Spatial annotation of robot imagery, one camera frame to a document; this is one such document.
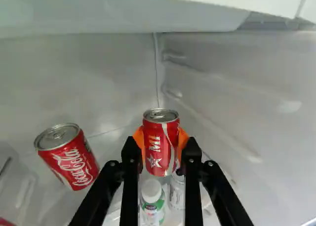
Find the refrigerator wall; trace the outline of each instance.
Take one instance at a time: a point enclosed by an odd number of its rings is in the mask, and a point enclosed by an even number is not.
[[[0,40],[0,137],[43,186],[38,223],[67,222],[86,193],[65,189],[37,156],[39,132],[79,124],[102,166],[158,105],[179,111],[255,225],[314,218],[315,47],[313,32]]]
[[[164,34],[165,105],[234,182],[255,225],[315,217],[313,32]]]

